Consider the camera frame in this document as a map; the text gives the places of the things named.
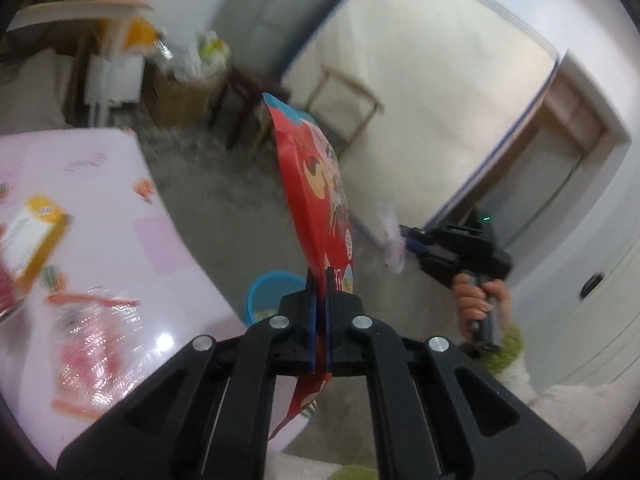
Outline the person's right hand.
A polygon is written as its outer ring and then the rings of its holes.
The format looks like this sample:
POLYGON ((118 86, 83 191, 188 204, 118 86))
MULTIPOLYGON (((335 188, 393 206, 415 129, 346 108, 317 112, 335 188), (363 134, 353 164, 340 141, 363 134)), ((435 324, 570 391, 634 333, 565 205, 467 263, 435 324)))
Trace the person's right hand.
POLYGON ((456 300, 459 330, 465 339, 473 339, 471 323, 483 321, 494 310, 490 297, 497 301, 500 330, 505 332, 512 324, 511 293, 504 281, 495 280, 476 286, 468 274, 460 273, 454 277, 451 290, 456 300))

